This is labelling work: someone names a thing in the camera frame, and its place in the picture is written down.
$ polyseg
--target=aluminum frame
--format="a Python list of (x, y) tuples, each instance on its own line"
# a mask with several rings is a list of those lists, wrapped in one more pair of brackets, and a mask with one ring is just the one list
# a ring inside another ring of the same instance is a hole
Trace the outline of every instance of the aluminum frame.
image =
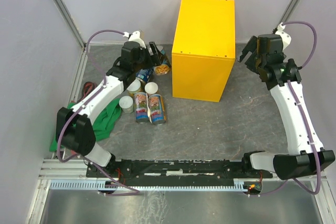
[[(67, 163), (60, 163), (57, 159), (45, 159), (39, 174), (38, 183), (34, 192), (31, 206), (27, 216), (27, 224), (40, 223), (47, 195), (50, 189), (52, 181), (72, 182), (90, 180), (92, 178), (86, 177), (87, 166), (82, 159), (73, 159)], [(252, 182), (258, 179), (234, 179), (238, 182)], [(278, 181), (279, 178), (264, 179), (263, 181)], [(316, 177), (304, 177), (300, 178), (300, 181), (310, 181), (312, 187), (316, 186)], [(331, 194), (331, 190), (328, 184), (328, 180), (325, 177), (325, 173), (322, 173), (321, 191), (315, 195), (315, 200), (320, 211), (321, 218), (325, 224), (336, 224), (336, 204)]]
[(73, 35), (75, 36), (76, 41), (83, 48), (85, 46), (85, 42), (84, 42), (82, 36), (80, 35), (80, 33), (78, 31), (78, 28), (76, 27), (74, 21), (72, 20), (71, 15), (68, 11), (68, 8), (66, 7), (66, 5), (63, 3), (62, 0), (54, 0), (54, 3), (56, 4), (57, 8), (59, 9), (62, 17), (64, 18), (65, 22), (69, 26)]

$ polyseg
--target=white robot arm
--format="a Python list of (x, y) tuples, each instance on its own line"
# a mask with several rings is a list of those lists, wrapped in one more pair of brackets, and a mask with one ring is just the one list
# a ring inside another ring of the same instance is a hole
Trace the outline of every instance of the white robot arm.
[(154, 42), (149, 42), (149, 47), (145, 45), (141, 31), (127, 37), (129, 40), (122, 47), (121, 57), (107, 72), (105, 79), (81, 102), (71, 109), (61, 108), (57, 113), (56, 139), (71, 115), (81, 108), (61, 137), (62, 145), (101, 167), (106, 167), (115, 157), (96, 143), (92, 129), (96, 118), (135, 80), (135, 74), (140, 69), (159, 66), (164, 59)]
[(303, 99), (300, 68), (293, 59), (283, 61), (286, 55), (282, 51), (291, 42), (284, 28), (280, 24), (274, 34), (251, 37), (239, 61), (248, 52), (252, 53), (245, 65), (259, 74), (278, 106), (285, 126), (288, 154), (256, 151), (245, 153), (242, 161), (246, 169), (267, 170), (281, 179), (290, 179), (315, 174), (318, 163), (323, 170), (335, 160), (335, 155), (333, 151), (324, 150), (313, 128)]

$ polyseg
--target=green cloth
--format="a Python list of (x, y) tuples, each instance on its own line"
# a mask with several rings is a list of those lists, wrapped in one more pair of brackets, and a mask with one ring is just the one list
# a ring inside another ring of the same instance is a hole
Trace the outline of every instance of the green cloth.
[[(72, 102), (68, 105), (68, 109), (74, 106), (75, 103)], [(121, 108), (119, 106), (119, 99), (115, 99), (106, 106), (106, 108), (99, 114), (95, 123), (93, 124), (94, 135), (96, 136), (96, 141), (103, 140), (110, 136), (111, 131), (114, 128), (114, 123), (120, 117)], [(51, 143), (49, 151), (55, 152), (57, 150), (56, 136)]]

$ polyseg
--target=food can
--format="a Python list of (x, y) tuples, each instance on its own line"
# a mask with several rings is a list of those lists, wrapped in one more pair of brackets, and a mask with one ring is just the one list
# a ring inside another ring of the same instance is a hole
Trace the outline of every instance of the food can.
[(148, 96), (156, 94), (159, 91), (159, 86), (155, 82), (149, 82), (145, 86), (145, 92)]
[(150, 68), (150, 69), (141, 69), (138, 73), (136, 73), (136, 78), (141, 82), (141, 86), (143, 88), (151, 79), (153, 72), (154, 72), (153, 68)]
[(148, 98), (149, 108), (151, 110), (152, 123), (155, 125), (163, 124), (166, 121), (166, 115), (163, 105), (162, 95), (153, 94)]
[(145, 92), (134, 94), (135, 120), (138, 123), (148, 122), (147, 95)]
[(141, 91), (141, 82), (137, 79), (135, 79), (127, 88), (128, 94), (130, 97), (134, 97), (135, 93), (138, 93)]
[(160, 75), (168, 73), (171, 70), (172, 65), (170, 64), (169, 59), (168, 59), (168, 57), (166, 55), (166, 52), (163, 49), (163, 47), (162, 46), (157, 46), (157, 48), (160, 51), (160, 53), (162, 53), (164, 55), (164, 59), (162, 61), (162, 64), (160, 66), (154, 67), (155, 74), (157, 76), (160, 76)]
[(119, 100), (119, 106), (125, 113), (132, 113), (134, 110), (133, 99), (129, 96), (124, 96)]

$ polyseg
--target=yellow cube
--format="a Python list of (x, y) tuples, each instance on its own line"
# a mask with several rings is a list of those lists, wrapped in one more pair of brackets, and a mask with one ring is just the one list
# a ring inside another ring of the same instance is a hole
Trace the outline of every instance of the yellow cube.
[(182, 0), (172, 51), (173, 97), (219, 102), (235, 59), (234, 0)]

